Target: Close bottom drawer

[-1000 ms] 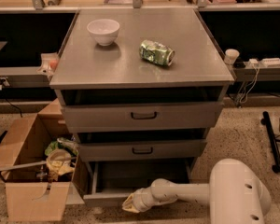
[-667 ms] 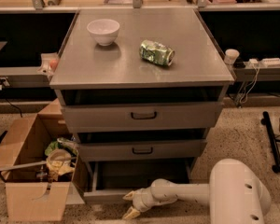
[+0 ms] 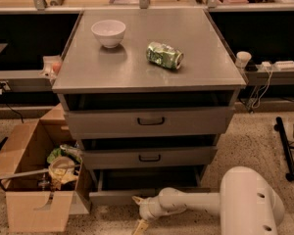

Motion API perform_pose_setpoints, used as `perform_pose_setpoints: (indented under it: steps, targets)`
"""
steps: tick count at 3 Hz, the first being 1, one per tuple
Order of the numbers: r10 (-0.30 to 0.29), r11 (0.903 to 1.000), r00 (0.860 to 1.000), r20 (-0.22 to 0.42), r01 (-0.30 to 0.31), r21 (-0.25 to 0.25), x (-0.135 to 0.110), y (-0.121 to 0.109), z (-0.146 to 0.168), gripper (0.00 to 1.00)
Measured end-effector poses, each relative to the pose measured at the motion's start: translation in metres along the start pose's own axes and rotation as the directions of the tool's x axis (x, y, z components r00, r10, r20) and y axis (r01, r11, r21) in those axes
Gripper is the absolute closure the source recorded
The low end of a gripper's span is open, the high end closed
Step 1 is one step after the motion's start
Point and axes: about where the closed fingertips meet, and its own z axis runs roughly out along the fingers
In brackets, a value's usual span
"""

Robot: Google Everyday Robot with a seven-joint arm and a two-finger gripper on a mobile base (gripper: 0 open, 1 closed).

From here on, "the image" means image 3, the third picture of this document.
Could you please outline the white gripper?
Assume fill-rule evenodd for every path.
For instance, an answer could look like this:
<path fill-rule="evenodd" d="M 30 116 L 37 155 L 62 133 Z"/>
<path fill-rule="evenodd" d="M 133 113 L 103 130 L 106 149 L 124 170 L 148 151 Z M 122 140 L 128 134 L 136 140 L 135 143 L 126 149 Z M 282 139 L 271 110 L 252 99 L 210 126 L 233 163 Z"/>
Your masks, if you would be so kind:
<path fill-rule="evenodd" d="M 149 227 L 149 222 L 155 221 L 163 216 L 182 213 L 183 209 L 173 209 L 168 211 L 160 205 L 159 197 L 141 198 L 133 196 L 132 200 L 139 206 L 139 215 L 142 219 L 136 222 L 136 225 L 131 235 L 144 235 L 144 232 Z"/>

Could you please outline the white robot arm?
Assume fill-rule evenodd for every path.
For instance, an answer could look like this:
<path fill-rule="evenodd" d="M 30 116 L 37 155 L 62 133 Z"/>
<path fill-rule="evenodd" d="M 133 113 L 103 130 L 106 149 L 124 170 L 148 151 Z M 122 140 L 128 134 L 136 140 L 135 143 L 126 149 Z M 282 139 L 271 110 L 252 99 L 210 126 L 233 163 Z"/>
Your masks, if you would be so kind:
<path fill-rule="evenodd" d="M 162 217 L 192 211 L 206 211 L 220 218 L 221 235 L 278 235 L 283 221 L 282 200 L 255 170 L 236 166 L 223 176 L 218 193 L 185 193 L 164 188 L 155 197 L 133 201 L 140 219 L 132 235 L 143 235 L 149 224 Z"/>

